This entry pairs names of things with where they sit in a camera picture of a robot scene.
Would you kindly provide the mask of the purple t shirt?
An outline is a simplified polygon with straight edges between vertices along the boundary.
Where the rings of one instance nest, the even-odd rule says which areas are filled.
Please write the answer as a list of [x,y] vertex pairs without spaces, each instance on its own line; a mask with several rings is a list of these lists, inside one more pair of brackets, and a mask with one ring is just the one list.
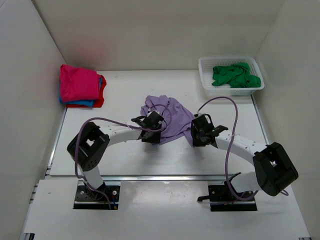
[[178,100],[166,95],[152,96],[145,98],[140,114],[147,116],[148,108],[155,106],[164,118],[165,129],[160,135],[160,144],[166,144],[184,137],[190,146],[193,145],[191,135],[191,123],[194,115],[185,108]]

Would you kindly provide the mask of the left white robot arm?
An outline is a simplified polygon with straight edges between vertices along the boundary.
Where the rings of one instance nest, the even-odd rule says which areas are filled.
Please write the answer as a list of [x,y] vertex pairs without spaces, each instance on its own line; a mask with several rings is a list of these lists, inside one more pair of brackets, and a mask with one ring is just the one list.
[[98,165],[107,147],[127,141],[158,144],[165,120],[160,113],[152,111],[147,116],[131,119],[132,125],[110,120],[112,125],[104,131],[94,120],[107,121],[102,117],[87,120],[68,144],[67,151],[74,161],[76,177],[84,181],[86,191],[93,199],[99,199],[104,195],[106,185]]

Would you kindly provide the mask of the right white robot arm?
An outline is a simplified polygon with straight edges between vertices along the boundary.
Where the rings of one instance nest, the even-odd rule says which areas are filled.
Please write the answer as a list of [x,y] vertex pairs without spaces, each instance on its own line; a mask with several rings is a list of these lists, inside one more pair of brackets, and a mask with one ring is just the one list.
[[224,195],[229,200],[248,201],[243,193],[263,191],[269,196],[286,193],[286,187],[296,181],[299,173],[284,147],[278,143],[262,144],[234,134],[223,125],[214,126],[210,115],[196,114],[191,122],[194,147],[213,146],[226,151],[226,158],[234,154],[250,163],[254,170],[229,175],[225,160]]

